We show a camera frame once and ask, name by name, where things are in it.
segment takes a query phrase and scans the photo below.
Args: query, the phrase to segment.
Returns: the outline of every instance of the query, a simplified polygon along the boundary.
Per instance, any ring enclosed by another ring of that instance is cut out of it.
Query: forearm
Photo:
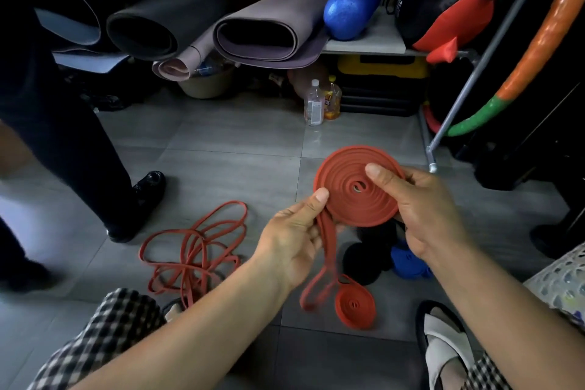
[[[213,388],[289,294],[272,268],[270,262],[253,257],[180,317],[73,388]]]
[[[445,244],[428,263],[514,390],[583,388],[585,339],[471,244]]]

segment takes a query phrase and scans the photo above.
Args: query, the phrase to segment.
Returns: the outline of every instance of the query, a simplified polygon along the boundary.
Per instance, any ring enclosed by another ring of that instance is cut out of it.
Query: orange tube
[[[569,31],[585,0],[554,0],[530,46],[498,92],[505,101],[516,99],[545,66]]]

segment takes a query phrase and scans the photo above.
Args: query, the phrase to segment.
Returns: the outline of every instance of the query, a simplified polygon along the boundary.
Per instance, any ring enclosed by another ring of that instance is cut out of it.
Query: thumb
[[[303,208],[289,218],[289,221],[297,225],[303,225],[306,228],[311,227],[315,217],[325,208],[327,199],[329,199],[328,189],[319,188],[305,201]]]
[[[366,174],[378,187],[399,202],[407,201],[413,194],[414,187],[410,183],[378,164],[367,164]]]

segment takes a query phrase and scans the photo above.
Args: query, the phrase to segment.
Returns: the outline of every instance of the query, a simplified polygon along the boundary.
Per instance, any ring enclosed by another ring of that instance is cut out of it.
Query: red resistance band
[[[222,208],[231,205],[238,204],[244,208],[244,214],[239,220],[222,220],[209,224],[208,226],[200,229],[199,227],[208,220],[211,216],[217,213]],[[203,216],[197,222],[195,222],[190,229],[181,230],[163,230],[157,231],[150,235],[142,244],[140,251],[138,252],[138,258],[145,264],[154,267],[154,272],[148,283],[148,291],[159,295],[164,292],[180,293],[181,300],[185,308],[193,305],[199,298],[206,294],[210,290],[210,279],[216,282],[221,282],[221,278],[215,273],[216,268],[223,262],[233,262],[232,272],[238,268],[241,264],[240,258],[233,254],[233,250],[240,245],[240,243],[246,237],[246,225],[244,221],[248,215],[248,207],[244,202],[239,200],[231,200],[224,204],[221,204],[215,210]],[[219,227],[220,225],[230,224],[228,228],[215,233],[208,234],[209,231]],[[232,231],[242,228],[242,232],[238,235],[236,240],[231,243],[230,246],[226,246],[223,243],[217,241],[222,236],[225,236]],[[183,243],[181,244],[181,255],[179,262],[155,262],[149,261],[144,258],[144,251],[146,247],[160,234],[174,233],[184,234]],[[219,246],[223,248],[222,254],[215,259],[208,258],[208,247]],[[195,257],[201,253],[201,262],[194,262]],[[168,279],[163,277],[163,273],[172,272]],[[175,282],[181,278],[181,284],[179,287],[175,286]]]
[[[335,151],[325,159],[315,175],[313,190],[317,191],[321,187],[329,190],[327,206],[317,216],[325,264],[301,294],[301,307],[304,310],[317,308],[338,284],[335,223],[352,227],[375,227],[389,221],[398,212],[396,200],[366,176],[366,165],[371,162],[405,179],[398,162],[383,151],[365,145]],[[315,285],[323,280],[326,281],[325,286],[314,300],[309,301]],[[376,307],[369,292],[352,280],[340,286],[335,307],[339,318],[352,328],[369,328],[376,315]]]

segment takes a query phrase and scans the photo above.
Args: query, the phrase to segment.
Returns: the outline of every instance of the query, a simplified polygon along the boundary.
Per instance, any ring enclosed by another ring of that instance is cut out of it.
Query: green tube
[[[451,126],[449,131],[447,131],[447,136],[454,137],[471,133],[475,129],[485,125],[499,113],[505,110],[505,108],[511,103],[511,100],[501,100],[501,98],[494,96],[488,103],[482,106],[477,113],[465,120],[462,120],[458,124]]]

